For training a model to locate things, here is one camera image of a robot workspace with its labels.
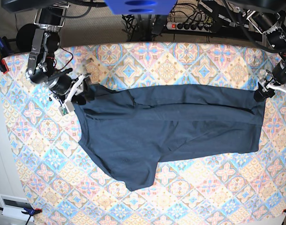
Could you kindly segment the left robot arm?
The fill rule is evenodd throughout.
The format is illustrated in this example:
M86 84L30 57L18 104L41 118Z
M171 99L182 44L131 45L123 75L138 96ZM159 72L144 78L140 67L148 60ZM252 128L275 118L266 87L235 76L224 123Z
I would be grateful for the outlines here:
M231 20L240 26L248 40L257 48L277 53L281 57L274 69L267 70L265 77L259 80L254 99L263 102L273 97L276 90L286 94L286 0L231 0L230 3L239 11L236 16L227 3L227 0L223 1ZM257 43L251 37L243 25L245 21L267 39L268 47Z

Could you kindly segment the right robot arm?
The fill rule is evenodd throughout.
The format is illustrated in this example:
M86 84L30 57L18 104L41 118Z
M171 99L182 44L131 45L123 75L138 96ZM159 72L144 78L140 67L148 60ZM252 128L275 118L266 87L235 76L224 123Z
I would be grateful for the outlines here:
M72 68L57 68L55 52L60 49L59 31L69 18L68 3L54 3L39 9L34 24L37 26L32 40L26 78L32 84L41 84L48 90L49 101L58 105L62 115L75 110L75 105L85 105L94 100L89 74L71 78Z

